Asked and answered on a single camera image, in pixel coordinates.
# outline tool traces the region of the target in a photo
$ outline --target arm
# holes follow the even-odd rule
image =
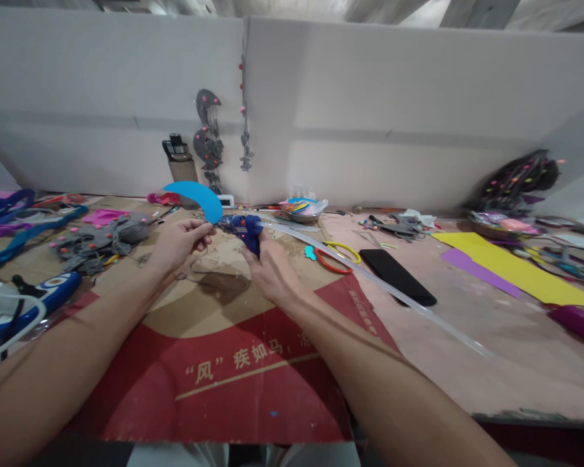
[[[259,259],[243,251],[253,281],[305,331],[386,465],[514,465],[404,357],[303,288],[285,250],[270,235],[261,234],[260,251]]]
[[[204,221],[175,223],[137,275],[0,363],[1,466],[29,460],[60,432],[175,272],[214,233]]]

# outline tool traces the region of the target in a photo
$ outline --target bowl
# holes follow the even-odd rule
[[[281,212],[284,214],[284,217],[287,220],[298,222],[299,224],[313,224],[314,222],[318,221],[318,219],[320,218],[320,214],[322,214],[320,213],[314,214],[312,216],[303,216],[302,214],[292,214],[284,210],[281,210]]]
[[[525,241],[538,237],[545,233],[545,229],[537,227],[541,233],[526,233],[503,229],[502,227],[482,224],[474,219],[469,219],[472,230],[483,237],[500,241]]]

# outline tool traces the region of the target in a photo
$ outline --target yellow foam sheet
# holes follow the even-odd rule
[[[433,237],[466,253],[475,263],[515,284],[543,303],[584,305],[584,291],[492,245],[477,233],[434,233]]]

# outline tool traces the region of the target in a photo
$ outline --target ceiling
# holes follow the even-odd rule
[[[576,30],[584,0],[0,0],[1,6],[169,16],[262,15],[407,27]]]

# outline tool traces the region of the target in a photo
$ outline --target hot glue gun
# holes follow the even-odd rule
[[[216,225],[226,234],[233,234],[241,239],[249,251],[260,257],[260,239],[258,236],[264,230],[264,227],[258,225],[260,221],[261,219],[258,216],[231,215],[221,217],[221,220]]]

